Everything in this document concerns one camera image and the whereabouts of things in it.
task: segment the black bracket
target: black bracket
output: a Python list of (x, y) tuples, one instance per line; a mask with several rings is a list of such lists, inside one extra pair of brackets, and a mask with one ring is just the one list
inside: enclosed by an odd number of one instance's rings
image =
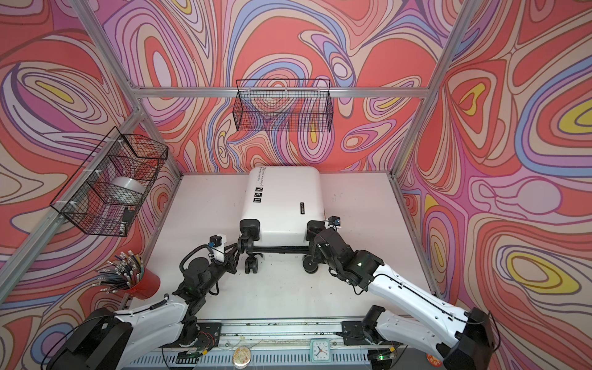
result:
[(364, 346), (369, 343), (364, 339), (361, 321), (341, 321), (341, 333), (335, 333), (343, 338), (346, 346)]
[[(222, 328), (221, 323), (200, 323), (196, 322), (195, 325), (197, 326), (196, 331), (196, 338), (197, 340), (191, 348), (197, 348), (198, 351), (202, 351), (204, 349), (210, 349), (218, 346), (220, 342), (220, 329)], [(178, 348), (179, 341), (167, 344), (163, 346), (164, 348)]]

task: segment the black cable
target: black cable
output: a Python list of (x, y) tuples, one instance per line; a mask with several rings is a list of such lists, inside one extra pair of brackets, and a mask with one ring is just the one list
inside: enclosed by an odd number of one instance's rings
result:
[(181, 263), (179, 264), (179, 270), (181, 270), (181, 273), (185, 272), (185, 267), (184, 267), (185, 262), (187, 262), (187, 260), (189, 258), (191, 258), (191, 256), (193, 256), (194, 254), (196, 254), (197, 252), (199, 252), (200, 250), (202, 250), (203, 248), (206, 248), (208, 246), (209, 245), (207, 245), (207, 244), (202, 244), (199, 247), (197, 247), (194, 250), (192, 250), (191, 252), (189, 252), (188, 255), (186, 255), (185, 257), (183, 257), (183, 259), (181, 260)]
[(318, 236), (318, 237), (320, 237), (321, 239), (323, 239), (325, 243), (329, 244), (329, 242), (328, 242), (328, 241), (327, 241), (327, 240), (326, 240), (326, 239), (325, 239), (323, 236), (319, 235), (318, 233), (315, 233), (315, 232), (314, 232), (314, 231), (312, 231), (312, 230), (308, 230), (308, 231), (310, 231), (311, 233), (313, 233), (313, 234), (315, 234), (316, 236)]
[(432, 306), (436, 307), (440, 312), (442, 312), (445, 315), (448, 315), (450, 318), (453, 318), (454, 320), (458, 320), (461, 323), (465, 323), (465, 324), (470, 324), (470, 325), (480, 325), (483, 324), (485, 322), (485, 320), (480, 321), (478, 323), (470, 323), (468, 321), (465, 320), (461, 320), (457, 317), (455, 317), (453, 314), (451, 314), (450, 312), (446, 312), (444, 309), (442, 309), (442, 307), (438, 306), (437, 304), (431, 302), (430, 300), (428, 300), (426, 297), (424, 297), (423, 295), (419, 294), (418, 292), (416, 292), (415, 290), (409, 288), (408, 286), (406, 286), (405, 284), (403, 284), (400, 281), (396, 281), (395, 279), (393, 279), (392, 277), (388, 276), (387, 274), (376, 274), (374, 275), (374, 277), (378, 277), (378, 276), (386, 276), (387, 278), (389, 278), (390, 280), (394, 281), (396, 284), (402, 286), (403, 288), (406, 288), (407, 290), (409, 290), (410, 292), (412, 292), (413, 294), (415, 294), (416, 296), (418, 296), (419, 298), (423, 299), (425, 302), (428, 302), (429, 304), (431, 304)]
[(360, 294), (364, 293), (364, 289), (360, 290), (360, 293), (356, 292), (356, 286), (355, 286), (355, 285), (352, 285), (352, 288), (353, 288), (353, 292), (354, 292), (356, 295), (360, 295)]
[(500, 329), (498, 329), (498, 327), (497, 327), (496, 318), (493, 317), (493, 315), (491, 314), (491, 312), (489, 312), (489, 316), (491, 316), (491, 319), (493, 320), (493, 325), (496, 326), (496, 331), (497, 331), (497, 346), (493, 350), (493, 352), (495, 353), (500, 348), (500, 346), (501, 346), (501, 335), (500, 335)]
[(160, 347), (160, 351), (162, 352), (162, 360), (165, 362), (166, 368), (168, 370), (170, 370), (169, 364), (166, 362), (166, 358), (165, 358), (165, 350), (162, 349), (162, 347)]
[(407, 349), (407, 347), (409, 347), (409, 346), (405, 346), (405, 348), (403, 348), (403, 350), (401, 351), (401, 354), (398, 355), (397, 358), (394, 359), (394, 361), (392, 362), (392, 365), (391, 365), (391, 369), (393, 367), (395, 367), (395, 365), (397, 364), (397, 362), (399, 362), (399, 360), (401, 359), (401, 357), (403, 357), (403, 354), (405, 353), (405, 350)]
[[(133, 314), (137, 314), (140, 312), (144, 312), (144, 311), (148, 311), (150, 308), (145, 308), (144, 310), (140, 310), (138, 312), (132, 312), (132, 313), (124, 313), (124, 314), (113, 314), (113, 315), (102, 315), (102, 316), (96, 316), (91, 318), (91, 320), (94, 320), (96, 318), (103, 318), (103, 317), (111, 317), (111, 316), (124, 316), (124, 315), (133, 315)], [(84, 324), (87, 322), (88, 319), (84, 320), (83, 322), (81, 322), (80, 324), (76, 325), (75, 327), (73, 327), (69, 332), (67, 332), (63, 337), (60, 338), (60, 340), (58, 340), (56, 342), (56, 344), (53, 345), (53, 347), (51, 347), (47, 353), (45, 354), (45, 356), (43, 356), (43, 360), (41, 360), (41, 363), (39, 364), (39, 368), (41, 370), (43, 370), (43, 363), (45, 362), (45, 360), (47, 359), (47, 357), (49, 356), (49, 354), (53, 351), (53, 349), (66, 337), (68, 337), (68, 335), (70, 335), (74, 330), (76, 330), (80, 325)]]
[(335, 335), (338, 335), (340, 337), (347, 337), (347, 338), (351, 338), (351, 339), (365, 340), (364, 337), (355, 337), (355, 336), (347, 335), (347, 334), (344, 334), (344, 333), (335, 333)]
[(209, 291), (211, 295), (218, 295), (220, 293), (220, 288), (218, 287), (218, 282), (216, 282), (216, 293)]
[(228, 259), (226, 258), (226, 254), (224, 254), (224, 261), (219, 262), (215, 257), (214, 254), (210, 254), (210, 258), (214, 261), (214, 263), (218, 266), (226, 266), (226, 262), (228, 262)]

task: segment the pink wall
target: pink wall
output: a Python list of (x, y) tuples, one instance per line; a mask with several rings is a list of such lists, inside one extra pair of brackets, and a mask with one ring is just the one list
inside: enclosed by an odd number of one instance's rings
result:
[[(67, 1), (0, 5), (0, 268), (34, 230), (67, 178), (129, 115), (113, 76)], [(142, 252), (172, 192), (164, 168), (126, 238), (66, 223), (0, 305), (0, 369), (39, 369), (43, 356), (98, 307), (96, 270)]]
[[(317, 78), (427, 86), (459, 4), (443, 0), (99, 2), (96, 15), (139, 86)], [(183, 172), (255, 165), (387, 170), (417, 99), (335, 99), (330, 134), (237, 133), (232, 99), (145, 99)]]
[(491, 369), (592, 368), (592, 4), (485, 1), (398, 180)]

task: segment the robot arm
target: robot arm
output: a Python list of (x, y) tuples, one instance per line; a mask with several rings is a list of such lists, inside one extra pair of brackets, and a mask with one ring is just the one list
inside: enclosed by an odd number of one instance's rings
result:
[[(185, 262), (203, 248), (211, 252), (211, 260), (198, 257), (185, 268)], [(173, 295), (133, 310), (93, 311), (52, 356), (47, 369), (119, 370), (163, 345), (194, 345), (200, 331), (195, 314), (218, 280), (226, 272), (236, 273), (239, 254), (236, 244), (224, 247), (223, 238), (211, 237), (209, 244), (197, 247), (182, 261), (184, 280)]]
[(329, 265), (333, 276), (376, 294), (419, 320), (372, 306), (362, 327), (371, 343), (394, 341), (411, 345), (441, 360), (450, 369), (486, 370), (495, 347), (490, 316), (444, 302), (412, 284), (382, 259), (366, 250), (354, 252), (335, 229), (316, 233), (313, 255)]
[[(334, 229), (315, 230), (314, 234), (313, 256), (327, 263), (333, 276), (393, 302), (419, 320), (372, 306), (362, 320), (369, 343), (405, 343), (443, 359), (449, 370), (487, 369), (494, 347), (487, 314), (477, 308), (468, 313), (439, 300), (368, 251), (354, 252)], [(222, 240), (214, 236), (210, 244), (196, 248), (182, 261), (184, 281), (173, 296), (134, 310), (94, 311), (54, 354), (47, 369), (119, 370), (163, 345), (194, 345), (200, 330), (195, 314), (205, 304), (207, 293), (226, 272), (236, 273), (238, 247), (222, 244), (220, 249), (220, 244)], [(185, 268), (185, 262), (205, 247), (212, 252), (211, 260), (195, 258)]]

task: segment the clock face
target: clock face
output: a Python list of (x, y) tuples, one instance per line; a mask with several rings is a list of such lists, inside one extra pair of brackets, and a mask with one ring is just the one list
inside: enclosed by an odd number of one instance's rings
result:
[(310, 342), (310, 350), (312, 353), (313, 361), (331, 361), (331, 346), (329, 341), (325, 339), (312, 340)]

